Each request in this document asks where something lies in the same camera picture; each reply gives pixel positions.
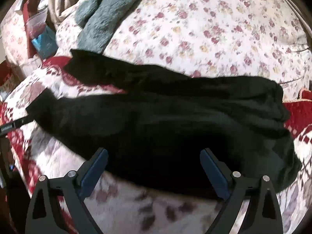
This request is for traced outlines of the black pants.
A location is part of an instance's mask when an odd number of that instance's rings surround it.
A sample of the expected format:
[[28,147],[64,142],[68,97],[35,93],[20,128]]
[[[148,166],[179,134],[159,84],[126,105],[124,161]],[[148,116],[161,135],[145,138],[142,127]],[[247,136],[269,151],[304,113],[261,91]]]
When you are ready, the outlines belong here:
[[283,90],[262,77],[191,78],[156,65],[133,65],[72,50],[64,70],[87,86],[120,94],[56,98],[44,90],[27,107],[43,130],[90,159],[108,151],[106,170],[138,186],[212,199],[200,163],[209,148],[245,177],[270,177],[280,192],[302,164],[284,126]]

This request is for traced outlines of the red white plush blanket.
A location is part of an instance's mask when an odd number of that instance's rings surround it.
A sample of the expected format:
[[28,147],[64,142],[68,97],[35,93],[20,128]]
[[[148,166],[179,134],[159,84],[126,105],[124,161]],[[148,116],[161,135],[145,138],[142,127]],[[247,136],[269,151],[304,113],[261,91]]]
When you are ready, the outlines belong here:
[[[45,89],[57,97],[114,94],[112,86],[87,87],[63,71],[67,57],[45,61],[5,99],[3,123],[26,115],[26,107]],[[311,92],[301,90],[299,98],[286,101],[291,113],[288,129],[295,137],[295,151],[302,162],[294,183],[278,194],[284,233],[297,233],[311,215]],[[83,160],[29,123],[8,134],[15,166],[32,194],[40,175],[52,179],[78,169]],[[138,188],[104,173],[85,204],[104,233],[205,233],[221,204],[166,195]]]

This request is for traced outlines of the blue packet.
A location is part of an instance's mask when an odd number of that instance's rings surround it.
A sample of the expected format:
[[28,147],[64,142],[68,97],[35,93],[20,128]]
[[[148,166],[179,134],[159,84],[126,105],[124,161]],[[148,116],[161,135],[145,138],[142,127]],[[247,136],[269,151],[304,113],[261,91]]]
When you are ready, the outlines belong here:
[[44,31],[37,38],[32,39],[31,42],[41,59],[47,59],[53,56],[58,50],[56,34],[48,26],[45,27]]

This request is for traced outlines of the clear plastic bag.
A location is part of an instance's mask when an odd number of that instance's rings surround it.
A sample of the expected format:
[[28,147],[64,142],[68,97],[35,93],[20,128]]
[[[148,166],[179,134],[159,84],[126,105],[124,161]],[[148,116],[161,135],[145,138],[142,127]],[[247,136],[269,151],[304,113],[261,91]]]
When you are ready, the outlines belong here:
[[48,9],[45,8],[27,20],[25,26],[30,39],[37,38],[45,30],[47,15]]

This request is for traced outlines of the red hanging bag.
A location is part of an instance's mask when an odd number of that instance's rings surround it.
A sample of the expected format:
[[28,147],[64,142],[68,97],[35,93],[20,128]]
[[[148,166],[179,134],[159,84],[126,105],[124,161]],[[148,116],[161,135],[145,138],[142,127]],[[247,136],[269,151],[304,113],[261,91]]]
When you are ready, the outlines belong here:
[[27,55],[28,58],[32,58],[36,54],[36,50],[32,45],[30,35],[27,31],[27,21],[31,16],[34,16],[37,12],[38,0],[24,0],[22,7],[22,15],[24,20],[24,28],[27,36]]

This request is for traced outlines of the grey fleece blanket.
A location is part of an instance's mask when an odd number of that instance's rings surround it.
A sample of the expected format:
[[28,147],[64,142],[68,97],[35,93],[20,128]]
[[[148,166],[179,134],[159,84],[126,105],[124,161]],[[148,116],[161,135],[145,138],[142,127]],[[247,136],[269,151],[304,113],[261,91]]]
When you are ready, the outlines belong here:
[[103,53],[120,20],[138,0],[85,0],[75,21],[82,30],[77,38],[80,50]]

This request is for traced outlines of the floral quilt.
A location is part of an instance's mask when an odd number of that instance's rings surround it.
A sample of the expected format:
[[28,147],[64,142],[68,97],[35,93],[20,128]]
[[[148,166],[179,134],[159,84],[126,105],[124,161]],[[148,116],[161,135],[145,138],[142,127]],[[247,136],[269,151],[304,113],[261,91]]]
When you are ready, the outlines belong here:
[[[58,55],[77,49],[78,7],[57,30]],[[138,0],[103,54],[193,76],[257,75],[284,87],[311,78],[311,29],[291,0]]]

